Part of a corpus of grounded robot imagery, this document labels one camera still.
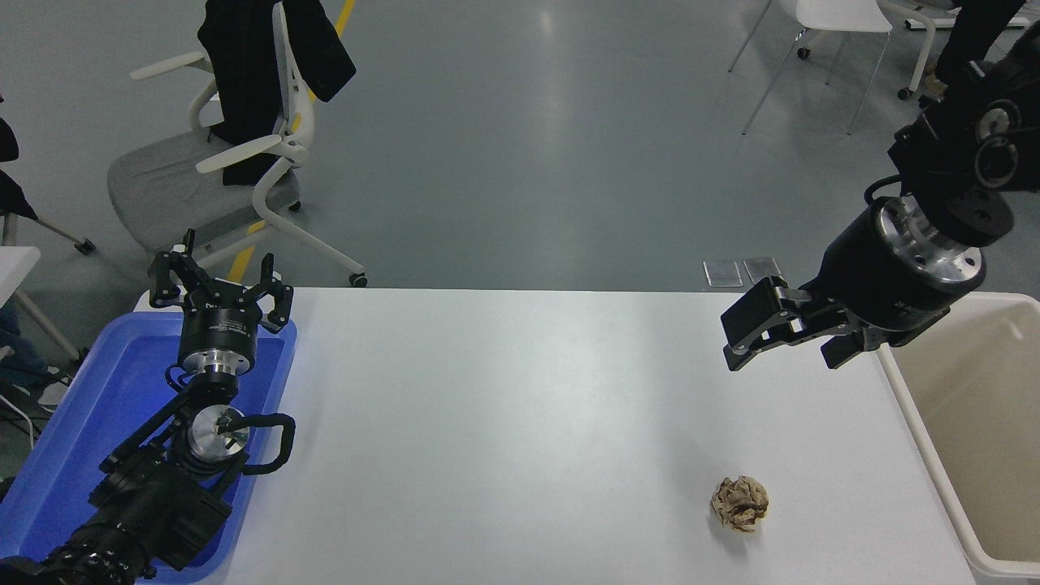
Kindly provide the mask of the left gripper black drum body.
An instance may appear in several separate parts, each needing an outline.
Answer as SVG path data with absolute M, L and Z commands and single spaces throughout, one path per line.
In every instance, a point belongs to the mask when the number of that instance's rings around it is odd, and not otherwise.
M 213 292 L 187 288 L 179 355 L 222 349 L 238 355 L 254 355 L 262 312 L 246 296 L 244 285 L 216 281 Z

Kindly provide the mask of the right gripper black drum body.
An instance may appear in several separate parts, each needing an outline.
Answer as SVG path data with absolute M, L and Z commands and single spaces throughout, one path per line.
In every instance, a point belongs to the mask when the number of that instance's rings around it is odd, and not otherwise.
M 965 248 L 941 240 L 915 207 L 869 207 L 825 250 L 811 288 L 843 305 L 856 329 L 905 345 L 964 297 Z

